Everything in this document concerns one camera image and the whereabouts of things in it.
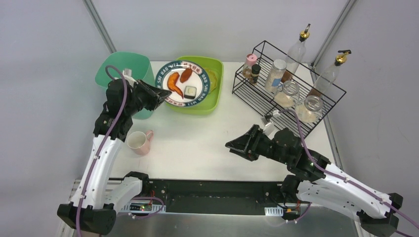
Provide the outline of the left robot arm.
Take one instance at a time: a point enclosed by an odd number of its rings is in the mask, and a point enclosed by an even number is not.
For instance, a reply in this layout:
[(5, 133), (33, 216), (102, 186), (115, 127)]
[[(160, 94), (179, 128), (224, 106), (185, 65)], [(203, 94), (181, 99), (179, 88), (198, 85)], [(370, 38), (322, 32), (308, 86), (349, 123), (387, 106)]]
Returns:
[(171, 91), (153, 87), (141, 80), (130, 85), (127, 80), (108, 83), (106, 102), (95, 121), (93, 144), (83, 177), (68, 203), (60, 204), (57, 215), (80, 235), (82, 231), (107, 235), (123, 206), (150, 190), (148, 175), (129, 172), (109, 194), (106, 186), (127, 133), (132, 117), (141, 110), (158, 108)]

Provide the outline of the small black cap spice bottle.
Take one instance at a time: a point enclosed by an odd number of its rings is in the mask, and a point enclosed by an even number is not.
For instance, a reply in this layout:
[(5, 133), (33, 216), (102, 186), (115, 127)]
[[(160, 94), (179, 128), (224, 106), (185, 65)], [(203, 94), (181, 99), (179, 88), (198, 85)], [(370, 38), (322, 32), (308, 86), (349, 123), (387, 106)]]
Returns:
[(251, 76), (249, 82), (253, 85), (257, 84), (259, 74), (260, 74), (261, 67), (258, 64), (254, 64), (251, 67)]

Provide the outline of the white plate teal rim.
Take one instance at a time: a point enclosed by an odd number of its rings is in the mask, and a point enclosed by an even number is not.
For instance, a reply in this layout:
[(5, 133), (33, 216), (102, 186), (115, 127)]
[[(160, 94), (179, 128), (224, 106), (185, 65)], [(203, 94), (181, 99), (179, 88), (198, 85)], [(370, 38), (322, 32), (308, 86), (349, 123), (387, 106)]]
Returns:
[(193, 70), (191, 77), (184, 83), (181, 83), (179, 78), (176, 86), (183, 93), (186, 86), (194, 86), (197, 88), (197, 96), (195, 99), (182, 99), (176, 92), (172, 92), (171, 96), (166, 99), (166, 102), (176, 107), (195, 106), (201, 103), (210, 93), (210, 80), (204, 68), (196, 63), (185, 60), (172, 61), (162, 66), (156, 74), (155, 86), (160, 89), (169, 90), (167, 86), (169, 76), (174, 72), (178, 72), (181, 75), (187, 68)]

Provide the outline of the tall oil bottle gold pump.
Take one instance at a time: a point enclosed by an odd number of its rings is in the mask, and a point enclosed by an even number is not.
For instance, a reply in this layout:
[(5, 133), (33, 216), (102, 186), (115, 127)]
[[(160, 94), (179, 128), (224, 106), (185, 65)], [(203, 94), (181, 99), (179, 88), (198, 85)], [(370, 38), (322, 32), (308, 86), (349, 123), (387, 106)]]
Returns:
[(310, 36), (311, 24), (308, 24), (306, 28), (300, 32), (298, 41), (288, 50), (285, 62), (287, 63), (286, 71), (284, 72), (281, 82), (291, 80), (296, 73), (301, 60), (306, 53), (305, 41)]

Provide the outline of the green dotted plate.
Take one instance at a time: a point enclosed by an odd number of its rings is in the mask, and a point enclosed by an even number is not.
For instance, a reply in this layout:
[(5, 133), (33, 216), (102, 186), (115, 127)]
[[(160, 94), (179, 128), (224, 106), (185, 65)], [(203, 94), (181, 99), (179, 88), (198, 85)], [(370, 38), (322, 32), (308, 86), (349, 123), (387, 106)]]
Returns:
[(209, 76), (209, 80), (210, 80), (209, 92), (212, 93), (217, 88), (218, 78), (214, 70), (209, 69), (209, 68), (204, 68), (204, 69)]

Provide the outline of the pink white mug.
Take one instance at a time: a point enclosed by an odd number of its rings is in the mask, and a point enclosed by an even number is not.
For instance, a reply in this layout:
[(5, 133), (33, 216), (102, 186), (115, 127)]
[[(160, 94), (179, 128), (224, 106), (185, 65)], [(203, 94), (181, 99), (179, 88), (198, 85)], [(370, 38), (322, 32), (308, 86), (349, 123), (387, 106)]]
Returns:
[(126, 143), (135, 154), (145, 156), (151, 150), (153, 137), (154, 132), (152, 130), (146, 132), (136, 131), (128, 136)]

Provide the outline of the oil bottle gold spout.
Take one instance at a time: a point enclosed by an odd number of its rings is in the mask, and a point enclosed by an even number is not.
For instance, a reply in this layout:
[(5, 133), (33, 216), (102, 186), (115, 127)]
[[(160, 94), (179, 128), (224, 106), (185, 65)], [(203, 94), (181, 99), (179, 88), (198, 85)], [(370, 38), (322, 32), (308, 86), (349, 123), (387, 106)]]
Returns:
[(308, 93), (308, 96), (321, 97), (326, 95), (332, 84), (336, 81), (340, 66), (347, 61), (347, 56), (351, 54), (351, 50), (339, 50), (338, 55), (335, 57), (333, 64), (328, 66), (317, 78), (313, 88)]

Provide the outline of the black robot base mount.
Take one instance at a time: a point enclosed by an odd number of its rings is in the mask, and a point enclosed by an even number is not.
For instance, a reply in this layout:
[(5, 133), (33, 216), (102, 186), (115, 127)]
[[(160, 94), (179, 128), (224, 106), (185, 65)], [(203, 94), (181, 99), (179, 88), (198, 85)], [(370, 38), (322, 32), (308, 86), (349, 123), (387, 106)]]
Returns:
[(303, 213), (303, 201), (283, 182), (149, 180), (138, 197), (155, 197), (164, 212), (188, 214), (266, 215), (270, 208), (283, 212), (285, 220)]

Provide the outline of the glass jar beige contents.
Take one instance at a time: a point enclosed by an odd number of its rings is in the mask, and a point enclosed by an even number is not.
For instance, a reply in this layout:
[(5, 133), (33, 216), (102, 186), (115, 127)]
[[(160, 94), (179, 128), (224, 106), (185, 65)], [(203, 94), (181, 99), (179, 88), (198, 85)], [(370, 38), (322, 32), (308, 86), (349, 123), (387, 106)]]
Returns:
[(293, 80), (280, 85), (274, 94), (274, 101), (283, 108), (291, 108), (300, 100), (300, 87)]

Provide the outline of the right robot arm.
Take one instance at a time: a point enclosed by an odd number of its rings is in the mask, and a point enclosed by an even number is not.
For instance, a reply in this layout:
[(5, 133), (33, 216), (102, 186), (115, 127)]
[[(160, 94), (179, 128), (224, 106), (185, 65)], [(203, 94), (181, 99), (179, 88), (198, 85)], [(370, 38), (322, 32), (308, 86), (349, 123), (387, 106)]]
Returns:
[(280, 187), (289, 201), (319, 204), (356, 222), (368, 233), (389, 237), (396, 233), (403, 197), (381, 193), (347, 175), (325, 156), (306, 152), (301, 139), (288, 128), (275, 133), (273, 139), (255, 124), (244, 135), (225, 144), (231, 153), (249, 161), (259, 156), (285, 164), (290, 172)]

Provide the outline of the white grain shaker jar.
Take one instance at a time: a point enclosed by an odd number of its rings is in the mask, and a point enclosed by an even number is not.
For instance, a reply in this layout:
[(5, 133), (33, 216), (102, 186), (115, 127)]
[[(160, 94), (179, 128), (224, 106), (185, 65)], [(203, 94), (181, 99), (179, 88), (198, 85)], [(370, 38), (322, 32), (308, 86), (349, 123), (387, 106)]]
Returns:
[(270, 68), (264, 88), (268, 92), (275, 92), (281, 83), (281, 79), (286, 71), (287, 63), (282, 59), (276, 59)]

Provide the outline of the pink lid spice jar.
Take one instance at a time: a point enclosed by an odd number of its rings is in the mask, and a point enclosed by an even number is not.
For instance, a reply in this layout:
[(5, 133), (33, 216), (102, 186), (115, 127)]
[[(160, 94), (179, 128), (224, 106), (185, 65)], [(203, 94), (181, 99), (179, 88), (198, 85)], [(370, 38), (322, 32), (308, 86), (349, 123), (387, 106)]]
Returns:
[(251, 68), (256, 63), (257, 59), (258, 59), (258, 57), (253, 53), (248, 54), (246, 56), (246, 60), (243, 64), (243, 68), (242, 68), (242, 75), (245, 78), (249, 79), (251, 77)]

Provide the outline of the large glass jar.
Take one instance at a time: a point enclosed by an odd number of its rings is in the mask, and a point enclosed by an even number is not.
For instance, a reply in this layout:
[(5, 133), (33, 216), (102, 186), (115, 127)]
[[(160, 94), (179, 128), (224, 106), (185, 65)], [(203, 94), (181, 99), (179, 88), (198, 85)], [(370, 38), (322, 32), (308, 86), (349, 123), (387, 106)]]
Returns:
[(315, 123), (322, 116), (323, 100), (315, 95), (309, 95), (295, 106), (298, 119), (304, 123)]

